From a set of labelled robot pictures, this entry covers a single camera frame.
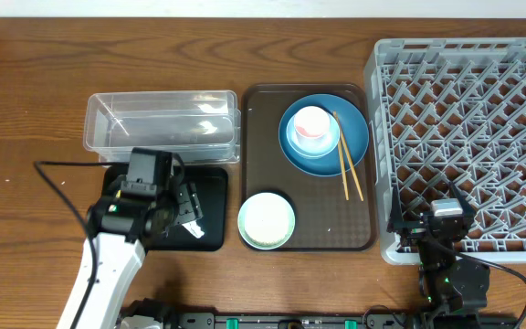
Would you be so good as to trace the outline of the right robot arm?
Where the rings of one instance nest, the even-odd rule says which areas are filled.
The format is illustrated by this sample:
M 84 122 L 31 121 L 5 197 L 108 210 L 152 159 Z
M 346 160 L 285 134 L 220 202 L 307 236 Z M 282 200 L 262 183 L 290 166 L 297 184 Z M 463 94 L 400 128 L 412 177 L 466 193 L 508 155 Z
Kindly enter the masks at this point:
M 490 270 L 487 265 L 456 255 L 454 244 L 467 236 L 476 212 L 454 184 L 450 197 L 431 202 L 416 220 L 405 220 L 397 189 L 392 196 L 387 231 L 400 236 L 402 247 L 419 255 L 419 284 L 430 301 L 419 321 L 425 328 L 475 323 L 477 311 L 487 305 Z

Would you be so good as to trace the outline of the white rice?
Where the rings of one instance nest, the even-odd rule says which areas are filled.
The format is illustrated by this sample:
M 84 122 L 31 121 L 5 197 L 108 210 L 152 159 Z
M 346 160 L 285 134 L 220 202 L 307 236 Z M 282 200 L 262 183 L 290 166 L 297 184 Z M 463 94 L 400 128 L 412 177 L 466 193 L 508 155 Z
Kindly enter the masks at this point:
M 289 233 L 289 218 L 289 203 L 283 197 L 260 193 L 246 202 L 244 230 L 258 245 L 276 245 Z

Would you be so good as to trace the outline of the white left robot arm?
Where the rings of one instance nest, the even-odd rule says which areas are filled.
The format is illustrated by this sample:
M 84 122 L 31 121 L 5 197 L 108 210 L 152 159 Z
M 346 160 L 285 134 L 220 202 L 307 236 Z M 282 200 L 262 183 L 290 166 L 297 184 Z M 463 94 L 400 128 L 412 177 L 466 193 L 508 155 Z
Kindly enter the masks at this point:
M 112 328 L 130 285 L 150 251 L 193 250 L 206 232 L 193 182 L 133 183 L 119 175 L 87 213 L 79 273 L 59 328 Z

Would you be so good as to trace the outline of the mint green small bowl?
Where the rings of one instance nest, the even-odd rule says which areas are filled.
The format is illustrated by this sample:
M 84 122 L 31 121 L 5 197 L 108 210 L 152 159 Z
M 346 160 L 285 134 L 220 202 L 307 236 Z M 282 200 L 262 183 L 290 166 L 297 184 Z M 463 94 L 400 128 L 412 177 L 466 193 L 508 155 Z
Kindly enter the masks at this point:
M 251 196 L 243 203 L 243 205 L 241 206 L 241 208 L 239 209 L 239 212 L 238 212 L 238 217 L 237 217 L 237 227 L 238 227 L 238 231 L 239 231 L 239 234 L 241 236 L 241 238 L 252 248 L 254 249 L 260 249 L 260 250 L 271 250 L 271 249 L 278 249 L 280 248 L 281 246 L 283 246 L 291 237 L 291 235 L 293 234 L 294 232 L 294 229 L 295 229 L 295 224 L 296 224 L 296 214 L 295 214 L 295 211 L 292 207 L 292 205 L 290 204 L 290 202 L 284 198 L 288 203 L 289 203 L 289 207 L 290 207 L 290 218 L 289 218 L 289 233 L 288 235 L 278 244 L 276 245 L 270 245 L 270 246 L 263 246 L 263 245 L 258 245 L 256 244 L 253 240 L 251 240 L 247 234 L 245 233 L 245 230 L 244 230 L 244 213 L 245 213 L 245 208 L 246 208 L 246 202 L 251 198 Z

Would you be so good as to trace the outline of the white napkin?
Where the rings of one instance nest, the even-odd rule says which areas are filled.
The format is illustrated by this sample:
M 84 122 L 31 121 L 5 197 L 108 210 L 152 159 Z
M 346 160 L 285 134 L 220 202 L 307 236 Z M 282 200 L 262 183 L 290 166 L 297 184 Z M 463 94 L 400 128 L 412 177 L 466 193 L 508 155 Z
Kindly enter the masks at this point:
M 196 221 L 186 222 L 183 227 L 196 239 L 201 239 L 205 234 Z

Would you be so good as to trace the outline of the pink plastic cup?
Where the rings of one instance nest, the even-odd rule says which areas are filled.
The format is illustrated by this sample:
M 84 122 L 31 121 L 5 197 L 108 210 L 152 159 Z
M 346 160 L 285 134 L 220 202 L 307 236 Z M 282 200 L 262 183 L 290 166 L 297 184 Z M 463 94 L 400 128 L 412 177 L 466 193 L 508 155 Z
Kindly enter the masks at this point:
M 317 106 L 307 106 L 298 110 L 293 119 L 296 132 L 304 138 L 320 138 L 330 129 L 329 114 Z

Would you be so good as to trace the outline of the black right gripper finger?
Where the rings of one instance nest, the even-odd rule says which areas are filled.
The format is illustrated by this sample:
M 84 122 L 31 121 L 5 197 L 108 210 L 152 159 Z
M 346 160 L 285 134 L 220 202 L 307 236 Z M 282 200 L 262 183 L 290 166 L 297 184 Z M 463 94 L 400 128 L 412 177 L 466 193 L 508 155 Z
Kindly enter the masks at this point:
M 387 231 L 400 231 L 403 227 L 403 211 L 401 208 L 400 196 L 398 188 L 392 188 L 392 207 L 387 223 Z
M 449 186 L 449 192 L 453 198 L 455 198 L 460 207 L 462 208 L 462 214 L 463 215 L 476 215 L 477 212 L 474 209 L 472 205 L 466 200 L 466 198 L 462 195 L 461 191 L 457 188 L 457 186 L 453 182 L 448 183 Z

